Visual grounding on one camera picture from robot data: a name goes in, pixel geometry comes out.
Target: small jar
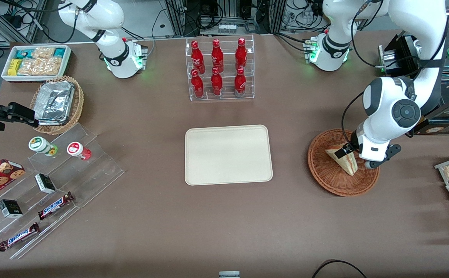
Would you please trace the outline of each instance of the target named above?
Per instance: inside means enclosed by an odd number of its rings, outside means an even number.
[[[41,136],[36,136],[29,141],[29,149],[36,153],[44,153],[46,156],[56,155],[58,147],[48,142]]]
[[[88,148],[85,148],[81,143],[79,142],[72,142],[67,147],[67,153],[71,156],[75,156],[80,158],[81,160],[88,160],[91,158],[91,150]]]

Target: acrylic bottle rack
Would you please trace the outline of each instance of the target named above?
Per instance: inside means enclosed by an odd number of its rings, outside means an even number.
[[[26,173],[20,180],[2,190],[0,200],[16,200],[23,215],[17,219],[10,219],[4,217],[0,211],[0,242],[29,228],[34,222],[38,223],[41,232],[1,252],[4,256],[19,259],[25,255],[124,173],[95,139],[96,136],[92,132],[78,123],[51,142],[58,147],[56,155],[48,157],[35,153],[21,163]],[[73,141],[78,141],[91,150],[92,156],[89,160],[81,160],[66,153],[68,144]],[[39,190],[34,178],[38,173],[50,176],[57,188],[53,194]],[[71,192],[75,199],[49,217],[39,220],[38,212],[67,192]]]
[[[247,79],[245,83],[245,93],[242,97],[237,97],[235,95],[235,51],[238,46],[238,39],[243,37],[245,39],[245,48],[247,49],[247,65],[245,66],[244,76]],[[224,71],[221,73],[223,78],[223,92],[221,96],[217,97],[213,94],[213,88],[211,85],[211,76],[213,63],[211,60],[211,53],[213,51],[213,39],[219,39],[219,44],[223,50],[224,56]],[[191,70],[193,69],[192,64],[192,47],[191,42],[197,41],[199,43],[199,49],[204,55],[204,65],[206,71],[201,74],[200,77],[204,83],[204,97],[197,98],[192,90],[191,84]],[[199,37],[194,39],[186,40],[186,65],[187,65],[187,79],[189,80],[189,95],[191,101],[209,101],[209,100],[243,100],[251,99],[255,96],[255,86],[254,86],[254,74],[255,74],[255,62],[254,62],[254,36],[224,36],[224,37]]]

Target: small black box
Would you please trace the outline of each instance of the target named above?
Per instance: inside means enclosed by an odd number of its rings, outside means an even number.
[[[17,204],[17,201],[14,200],[1,200],[0,210],[3,213],[3,216],[8,218],[19,218],[22,216],[22,211],[20,210],[19,204]]]
[[[55,193],[55,185],[53,185],[53,182],[49,176],[46,176],[45,174],[37,174],[34,178],[36,178],[36,183],[39,186],[39,190],[47,194]]]

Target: snickers bar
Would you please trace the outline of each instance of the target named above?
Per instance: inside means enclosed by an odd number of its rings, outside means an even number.
[[[62,206],[64,206],[64,204],[67,204],[68,202],[70,202],[71,200],[73,200],[74,197],[72,196],[72,194],[70,193],[70,191],[63,195],[60,199],[58,199],[56,202],[54,202],[53,204],[50,204],[48,207],[46,207],[44,210],[39,211],[38,215],[39,215],[39,220],[43,220],[46,217],[48,217],[50,214],[54,213],[55,211],[57,211],[59,208],[61,208]]]
[[[12,245],[16,244],[17,242],[22,241],[26,237],[28,237],[28,236],[30,236],[32,234],[39,233],[39,232],[40,232],[40,230],[39,230],[38,223],[32,224],[31,227],[29,227],[28,229],[25,229],[24,231],[16,234],[14,237],[9,238],[8,241],[0,242],[0,252],[4,252],[8,248],[11,248]]]

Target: jar lid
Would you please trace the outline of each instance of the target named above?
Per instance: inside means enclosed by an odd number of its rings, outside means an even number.
[[[72,142],[67,147],[67,153],[72,156],[78,156],[84,150],[84,146],[79,142]]]

